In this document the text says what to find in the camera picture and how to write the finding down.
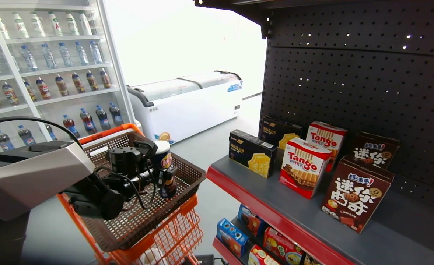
brown plastic basket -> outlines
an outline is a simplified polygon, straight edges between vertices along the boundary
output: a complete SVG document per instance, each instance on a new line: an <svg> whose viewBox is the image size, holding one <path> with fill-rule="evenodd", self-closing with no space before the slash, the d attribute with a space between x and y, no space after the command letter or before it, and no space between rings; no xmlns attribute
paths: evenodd
<svg viewBox="0 0 434 265"><path fill-rule="evenodd" d="M91 156L90 153L104 146L109 149L133 146L133 141L151 142L135 132L129 132L91 146L85 149L84 152L96 166L110 167L111 165L106 159L106 152L94 156ZM173 198L163 199L158 195L157 190L155 198L147 210L143 210L140 204L137 203L131 210L122 212L113 220L82 218L94 240L103 251L111 252L117 249L127 250L131 248L197 192L199 184L205 179L206 172L175 154L172 154L172 156L173 165L178 167L175 178L177 192ZM153 185L148 185L144 191L148 193L142 195L141 199L144 204L147 204L153 193ZM129 208L133 205L133 202L134 199L126 203L124 207Z"/></svg>

red and white box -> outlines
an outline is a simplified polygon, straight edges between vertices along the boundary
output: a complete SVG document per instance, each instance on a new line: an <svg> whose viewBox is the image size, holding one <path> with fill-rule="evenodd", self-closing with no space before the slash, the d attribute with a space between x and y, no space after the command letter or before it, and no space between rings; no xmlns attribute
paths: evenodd
<svg viewBox="0 0 434 265"><path fill-rule="evenodd" d="M286 144L279 182L312 198L332 152L300 138Z"/></svg>
<svg viewBox="0 0 434 265"><path fill-rule="evenodd" d="M327 171L332 170L333 163L335 163L338 153L340 152L340 147L342 146L346 133L347 130L345 129L323 122L315 121L309 126L306 141L317 144L332 152L326 168Z"/></svg>

beverage refrigerator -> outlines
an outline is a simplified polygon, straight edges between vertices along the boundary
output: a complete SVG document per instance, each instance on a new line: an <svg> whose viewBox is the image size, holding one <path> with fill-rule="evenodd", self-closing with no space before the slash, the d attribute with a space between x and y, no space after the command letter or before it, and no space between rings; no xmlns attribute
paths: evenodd
<svg viewBox="0 0 434 265"><path fill-rule="evenodd" d="M92 121L84 122L82 109ZM103 0L0 0L0 117L9 116L40 117L70 130L73 121L79 138L107 123L133 122ZM17 148L52 138L69 141L42 123L0 124L0 152L9 142Z"/></svg>

white wall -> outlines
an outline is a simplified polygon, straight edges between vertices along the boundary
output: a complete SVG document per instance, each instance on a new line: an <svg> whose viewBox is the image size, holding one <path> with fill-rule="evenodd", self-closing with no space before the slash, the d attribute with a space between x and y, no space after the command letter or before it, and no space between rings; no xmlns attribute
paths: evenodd
<svg viewBox="0 0 434 265"><path fill-rule="evenodd" d="M106 0L127 84L224 70L244 80L244 96L261 92L266 40L259 25L191 0Z"/></svg>

shopping basket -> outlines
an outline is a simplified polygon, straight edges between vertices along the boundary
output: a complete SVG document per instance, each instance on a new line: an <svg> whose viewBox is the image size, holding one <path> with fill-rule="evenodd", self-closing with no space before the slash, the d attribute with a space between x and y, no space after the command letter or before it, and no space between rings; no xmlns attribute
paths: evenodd
<svg viewBox="0 0 434 265"><path fill-rule="evenodd" d="M150 142L134 124L123 124L80 140L83 146L87 145L84 152L96 166L110 166L106 160L106 150L133 146L134 141ZM107 264L114 260L119 264L140 264L145 253L148 260L153 261L152 264L179 264L200 242L203 233L194 207L197 205L195 193L205 179L205 171L175 154L172 157L173 165L178 167L176 195L171 199L155 196L147 210L136 205L109 221L82 218L75 213L65 194L57 195L93 248L99 263ZM149 201L153 186L149 185L144 191L147 195L142 196L142 200Z"/></svg>

